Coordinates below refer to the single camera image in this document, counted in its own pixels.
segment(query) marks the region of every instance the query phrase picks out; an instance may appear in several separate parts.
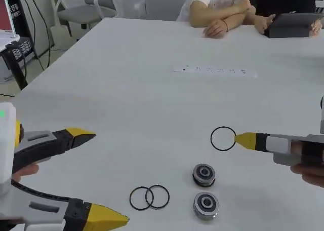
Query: black rubber o-ring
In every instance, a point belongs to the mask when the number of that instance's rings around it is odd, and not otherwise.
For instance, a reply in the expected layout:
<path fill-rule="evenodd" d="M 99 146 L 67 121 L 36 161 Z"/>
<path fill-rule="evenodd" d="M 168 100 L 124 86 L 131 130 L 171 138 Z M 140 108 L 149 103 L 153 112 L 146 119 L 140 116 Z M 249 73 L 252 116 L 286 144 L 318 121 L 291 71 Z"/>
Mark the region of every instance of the black rubber o-ring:
<path fill-rule="evenodd" d="M 163 206 L 160 206 L 160 207 L 153 206 L 153 205 L 152 205 L 152 203 L 153 203 L 153 198 L 152 198 L 152 202 L 151 202 L 151 204 L 150 204 L 150 203 L 148 202 L 148 200 L 147 200 L 147 194 L 148 194 L 148 192 L 150 191 L 150 192 L 152 193 L 152 190 L 151 190 L 151 189 L 152 189 L 152 188 L 155 188 L 155 187 L 159 187 L 159 188 L 164 189 L 164 190 L 166 191 L 166 193 L 168 194 L 168 200 L 167 200 L 167 202 L 166 202 Z M 159 210 L 159 209 L 162 209 L 162 208 L 166 207 L 167 204 L 169 203 L 169 201 L 170 201 L 170 193 L 169 193 L 169 191 L 167 190 L 167 188 L 165 188 L 164 186 L 159 185 L 159 184 L 155 184 L 155 185 L 152 185 L 150 188 L 148 188 L 148 190 L 146 191 L 146 193 L 145 193 L 145 201 L 146 201 L 146 203 L 147 203 L 151 208 L 156 209 L 156 210 Z"/>
<path fill-rule="evenodd" d="M 217 128 L 216 128 L 216 129 L 211 133 L 211 144 L 212 144 L 212 146 L 214 147 L 214 149 L 216 149 L 216 150 L 218 150 L 218 151 L 228 151 L 228 150 L 232 149 L 232 148 L 235 146 L 235 144 L 236 144 L 235 141 L 234 141 L 233 145 L 230 146 L 230 147 L 227 148 L 227 149 L 220 149 L 220 148 L 215 147 L 215 145 L 214 145 L 214 143 L 213 143 L 213 134 L 215 133 L 215 131 L 217 131 L 217 130 L 219 130 L 219 129 L 228 129 L 228 130 L 230 130 L 230 131 L 232 131 L 232 132 L 234 133 L 234 136 L 236 136 L 236 132 L 235 132 L 232 128 L 228 127 L 228 126 L 220 126 L 220 127 L 217 127 Z"/>
<path fill-rule="evenodd" d="M 137 207 L 135 207 L 135 206 L 133 205 L 133 203 L 132 203 L 132 195 L 133 195 L 133 193 L 134 193 L 135 191 L 137 191 L 138 189 L 145 189 L 145 190 L 146 190 L 146 194 L 145 194 L 145 196 L 147 195 L 148 192 L 151 192 L 151 194 L 152 194 L 152 202 L 149 203 L 149 202 L 146 200 L 146 202 L 147 202 L 147 204 L 148 204 L 147 207 L 144 207 L 144 208 L 137 208 Z M 152 206 L 152 203 L 153 203 L 153 202 L 154 202 L 154 194 L 153 194 L 153 192 L 150 190 L 150 188 L 147 188 L 147 187 L 145 187 L 145 186 L 140 186 L 140 187 L 135 188 L 135 189 L 131 192 L 131 194 L 130 194 L 130 204 L 131 204 L 132 208 L 134 208 L 134 209 L 137 210 L 137 211 L 144 211 L 144 210 L 149 209 L 149 208 Z"/>

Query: human hand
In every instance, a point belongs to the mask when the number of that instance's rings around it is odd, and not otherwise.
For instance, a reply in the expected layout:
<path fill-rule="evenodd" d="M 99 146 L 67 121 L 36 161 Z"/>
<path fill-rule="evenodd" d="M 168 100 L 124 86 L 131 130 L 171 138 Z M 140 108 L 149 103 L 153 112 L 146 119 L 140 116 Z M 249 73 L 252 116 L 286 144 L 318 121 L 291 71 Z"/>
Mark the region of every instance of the human hand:
<path fill-rule="evenodd" d="M 39 167 L 37 164 L 31 164 L 21 170 L 19 170 L 17 173 L 15 173 L 12 176 L 12 179 L 16 182 L 19 182 L 21 180 L 22 176 L 32 175 L 36 174 L 39 170 Z"/>
<path fill-rule="evenodd" d="M 259 33 L 264 34 L 264 30 L 270 26 L 274 18 L 275 15 L 271 15 L 269 17 L 257 16 L 254 21 L 254 26 Z"/>
<path fill-rule="evenodd" d="M 306 183 L 324 188 L 324 166 L 309 167 L 298 164 L 292 166 L 291 171 L 300 174 Z"/>
<path fill-rule="evenodd" d="M 240 0 L 238 3 L 235 4 L 235 6 L 238 8 L 238 13 L 244 13 L 248 9 L 252 8 L 252 5 L 249 0 Z"/>
<path fill-rule="evenodd" d="M 317 36 L 321 29 L 322 29 L 322 23 L 320 22 L 320 20 L 317 20 L 311 26 L 310 36 L 311 37 Z"/>
<path fill-rule="evenodd" d="M 291 146 L 291 151 L 298 155 L 301 154 L 303 148 L 302 143 L 293 142 Z M 319 167 L 311 167 L 302 164 L 298 164 L 291 167 L 291 171 L 295 174 L 299 174 L 302 176 L 302 179 L 313 185 L 320 186 L 324 188 L 324 165 Z"/>
<path fill-rule="evenodd" d="M 204 35 L 214 39 L 220 39 L 227 33 L 227 24 L 224 20 L 215 20 L 204 29 Z"/>

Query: red sign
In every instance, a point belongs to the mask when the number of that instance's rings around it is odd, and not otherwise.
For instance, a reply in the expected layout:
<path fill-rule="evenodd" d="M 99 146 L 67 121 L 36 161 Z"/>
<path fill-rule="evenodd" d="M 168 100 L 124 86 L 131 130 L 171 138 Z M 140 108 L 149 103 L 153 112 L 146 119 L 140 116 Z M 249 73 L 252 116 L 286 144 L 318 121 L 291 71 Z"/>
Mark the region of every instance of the red sign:
<path fill-rule="evenodd" d="M 0 30 L 12 30 L 5 0 L 0 0 Z"/>

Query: ball bearing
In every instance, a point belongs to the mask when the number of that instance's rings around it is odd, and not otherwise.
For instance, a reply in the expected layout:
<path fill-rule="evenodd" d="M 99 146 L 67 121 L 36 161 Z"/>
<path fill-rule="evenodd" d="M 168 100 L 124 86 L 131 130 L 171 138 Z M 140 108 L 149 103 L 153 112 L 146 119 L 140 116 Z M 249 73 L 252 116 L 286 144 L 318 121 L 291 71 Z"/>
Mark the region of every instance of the ball bearing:
<path fill-rule="evenodd" d="M 197 194 L 193 202 L 193 210 L 198 218 L 204 221 L 213 220 L 219 210 L 217 198 L 209 192 Z"/>
<path fill-rule="evenodd" d="M 207 164 L 198 164 L 193 169 L 194 182 L 201 187 L 210 187 L 215 183 L 215 170 Z"/>

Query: black shirt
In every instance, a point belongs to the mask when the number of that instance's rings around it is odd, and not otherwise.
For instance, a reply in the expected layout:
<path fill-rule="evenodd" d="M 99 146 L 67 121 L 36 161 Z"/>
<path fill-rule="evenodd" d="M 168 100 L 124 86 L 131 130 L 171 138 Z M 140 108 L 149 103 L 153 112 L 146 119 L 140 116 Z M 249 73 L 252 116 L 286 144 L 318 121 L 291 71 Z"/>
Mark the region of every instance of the black shirt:
<path fill-rule="evenodd" d="M 256 15 L 268 17 L 281 13 L 314 13 L 315 0 L 250 0 L 256 8 Z"/>

